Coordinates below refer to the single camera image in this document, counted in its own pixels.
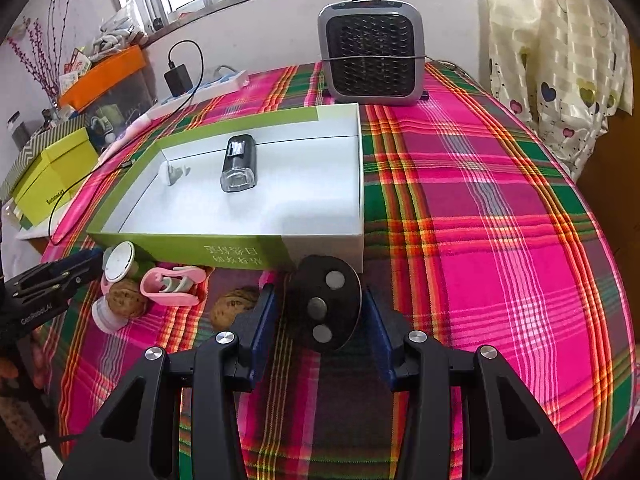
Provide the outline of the black three-button remote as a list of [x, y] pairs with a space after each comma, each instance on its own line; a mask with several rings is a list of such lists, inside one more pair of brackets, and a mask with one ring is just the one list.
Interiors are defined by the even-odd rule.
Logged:
[[283, 317], [296, 344], [319, 353], [340, 350], [358, 325], [362, 288], [345, 261], [312, 255], [285, 282]]

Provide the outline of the heart patterned curtain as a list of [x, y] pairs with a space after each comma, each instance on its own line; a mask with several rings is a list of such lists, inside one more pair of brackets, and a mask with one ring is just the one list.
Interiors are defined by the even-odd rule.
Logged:
[[634, 111], [626, 25], [608, 0], [487, 0], [494, 97], [578, 179], [608, 132]]

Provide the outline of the white egg-shaped gadget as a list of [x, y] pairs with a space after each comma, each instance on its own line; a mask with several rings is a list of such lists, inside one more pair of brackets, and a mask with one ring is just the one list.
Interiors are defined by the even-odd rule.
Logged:
[[157, 177], [162, 185], [173, 186], [179, 179], [190, 174], [191, 168], [188, 166], [176, 166], [172, 162], [165, 160], [157, 170]]

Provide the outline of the white disc on green base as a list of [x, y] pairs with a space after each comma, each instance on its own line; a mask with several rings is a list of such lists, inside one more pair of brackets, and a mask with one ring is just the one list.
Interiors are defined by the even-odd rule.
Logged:
[[110, 284], [118, 283], [125, 278], [138, 282], [152, 268], [154, 262], [140, 256], [136, 246], [126, 240], [107, 252], [103, 274]]

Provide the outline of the orange lidded storage bin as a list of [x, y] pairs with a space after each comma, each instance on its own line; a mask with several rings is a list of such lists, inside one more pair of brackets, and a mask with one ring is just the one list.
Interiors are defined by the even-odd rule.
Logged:
[[58, 105], [105, 118], [114, 127], [128, 126], [152, 106], [145, 67], [141, 48], [128, 47], [92, 66], [58, 98]]

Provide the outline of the white pink tube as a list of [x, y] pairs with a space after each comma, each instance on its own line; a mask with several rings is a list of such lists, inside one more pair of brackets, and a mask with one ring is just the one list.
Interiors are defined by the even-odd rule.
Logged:
[[142, 133], [152, 124], [152, 120], [148, 114], [143, 114], [135, 119], [113, 143], [111, 143], [107, 149], [99, 156], [98, 163], [104, 164], [107, 160], [115, 156], [123, 148], [126, 148], [129, 144], [137, 140]]

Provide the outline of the purple dried flower branches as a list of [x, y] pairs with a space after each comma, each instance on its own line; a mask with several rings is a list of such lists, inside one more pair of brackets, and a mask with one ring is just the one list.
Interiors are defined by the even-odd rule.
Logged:
[[72, 0], [49, 0], [44, 20], [24, 16], [17, 32], [3, 39], [16, 55], [26, 73], [39, 84], [52, 106], [62, 96], [63, 48], [66, 23]]

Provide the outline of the green white cardboard tray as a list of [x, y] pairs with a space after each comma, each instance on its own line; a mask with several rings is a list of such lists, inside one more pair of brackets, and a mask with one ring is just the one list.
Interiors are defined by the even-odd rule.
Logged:
[[[254, 188], [220, 186], [232, 136], [256, 143]], [[190, 174], [169, 188], [168, 160]], [[312, 255], [363, 268], [364, 185], [355, 104], [277, 110], [223, 120], [155, 141], [107, 195], [87, 229], [103, 247], [134, 243], [161, 262], [288, 270]]]

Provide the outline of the black rectangular flashlight device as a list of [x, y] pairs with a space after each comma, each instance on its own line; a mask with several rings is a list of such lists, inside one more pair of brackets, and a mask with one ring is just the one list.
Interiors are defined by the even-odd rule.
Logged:
[[226, 193], [254, 188], [257, 183], [256, 143], [249, 134], [232, 136], [224, 152], [220, 186]]

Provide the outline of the yellow-green shoe box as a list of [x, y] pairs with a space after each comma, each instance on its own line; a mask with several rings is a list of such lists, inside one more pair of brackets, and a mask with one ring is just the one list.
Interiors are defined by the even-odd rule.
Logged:
[[2, 182], [2, 205], [14, 200], [18, 211], [35, 226], [47, 218], [55, 204], [69, 200], [68, 188], [98, 160], [88, 123], [85, 115], [78, 115], [34, 134]]

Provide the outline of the dark jar with lid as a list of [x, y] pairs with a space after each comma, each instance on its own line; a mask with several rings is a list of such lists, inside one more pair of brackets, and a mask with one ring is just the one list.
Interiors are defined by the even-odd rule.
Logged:
[[6, 128], [8, 128], [17, 151], [21, 151], [29, 142], [32, 134], [26, 128], [24, 120], [21, 118], [21, 113], [18, 110], [10, 116], [6, 122]]

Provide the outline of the white round ribbed cap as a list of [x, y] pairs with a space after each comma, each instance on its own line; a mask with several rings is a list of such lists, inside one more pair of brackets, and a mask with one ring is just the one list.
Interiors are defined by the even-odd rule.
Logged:
[[91, 313], [93, 322], [96, 323], [99, 330], [102, 330], [102, 332], [106, 334], [117, 333], [128, 324], [126, 318], [115, 314], [111, 310], [105, 296], [101, 296], [93, 303]]

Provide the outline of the plaid pink green bedspread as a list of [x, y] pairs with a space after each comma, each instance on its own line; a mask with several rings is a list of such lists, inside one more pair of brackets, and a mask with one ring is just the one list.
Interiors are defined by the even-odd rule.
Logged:
[[[152, 125], [108, 166], [171, 133], [329, 104], [320, 63], [250, 77], [242, 91]], [[634, 329], [611, 249], [576, 185], [510, 112], [469, 79], [428, 66], [426, 102], [360, 108], [363, 281], [447, 346], [496, 347], [547, 412], [584, 479], [634, 420]], [[204, 304], [153, 306], [112, 335], [93, 323], [99, 284], [40, 332], [58, 432], [81, 434], [122, 373], [158, 344], [212, 334]], [[239, 398], [251, 479], [393, 479], [408, 396], [352, 339], [320, 356], [282, 323], [262, 382]]]

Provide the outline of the wooden wardrobe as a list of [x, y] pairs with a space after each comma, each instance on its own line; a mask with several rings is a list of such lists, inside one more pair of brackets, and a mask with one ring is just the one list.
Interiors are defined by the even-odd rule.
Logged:
[[618, 112], [597, 140], [578, 188], [630, 282], [639, 278], [639, 112]]

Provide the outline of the pink clip with grey pad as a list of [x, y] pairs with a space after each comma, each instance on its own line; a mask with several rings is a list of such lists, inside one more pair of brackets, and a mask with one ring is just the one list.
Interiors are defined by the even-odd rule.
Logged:
[[107, 281], [105, 275], [101, 276], [100, 289], [103, 296], [106, 296], [112, 287], [112, 283]]

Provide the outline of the brown walnut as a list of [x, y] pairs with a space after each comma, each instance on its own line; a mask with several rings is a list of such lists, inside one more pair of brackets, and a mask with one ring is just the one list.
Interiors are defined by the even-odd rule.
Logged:
[[106, 300], [111, 311], [122, 318], [140, 318], [149, 307], [149, 300], [142, 294], [139, 284], [130, 278], [113, 284]]
[[239, 314], [254, 309], [258, 297], [257, 287], [235, 288], [220, 296], [209, 312], [213, 329], [217, 332], [228, 330]]

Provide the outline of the grey black mini heater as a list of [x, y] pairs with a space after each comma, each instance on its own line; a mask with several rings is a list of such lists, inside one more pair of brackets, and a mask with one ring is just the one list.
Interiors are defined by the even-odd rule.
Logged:
[[325, 6], [318, 35], [326, 91], [340, 103], [408, 106], [424, 92], [422, 16], [396, 0]]

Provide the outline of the black charger adapter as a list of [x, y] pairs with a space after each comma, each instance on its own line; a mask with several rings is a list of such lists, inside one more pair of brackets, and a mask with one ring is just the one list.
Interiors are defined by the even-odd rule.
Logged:
[[193, 82], [184, 64], [168, 63], [168, 71], [164, 73], [167, 87], [174, 98], [182, 96], [193, 88]]

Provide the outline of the white power strip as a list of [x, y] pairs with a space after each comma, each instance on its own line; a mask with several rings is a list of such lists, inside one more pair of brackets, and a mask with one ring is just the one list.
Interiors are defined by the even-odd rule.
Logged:
[[[250, 76], [246, 70], [234, 74], [224, 75], [217, 81], [208, 82], [207, 84], [201, 84], [198, 91], [195, 92], [194, 97], [190, 99], [190, 104], [198, 104], [204, 101], [209, 101], [217, 96], [225, 96], [226, 94], [239, 91], [246, 87], [250, 82]], [[186, 102], [190, 92], [186, 92], [183, 96], [168, 96], [163, 101], [154, 104], [145, 115], [151, 120], [163, 118], [172, 114], [183, 102]]]

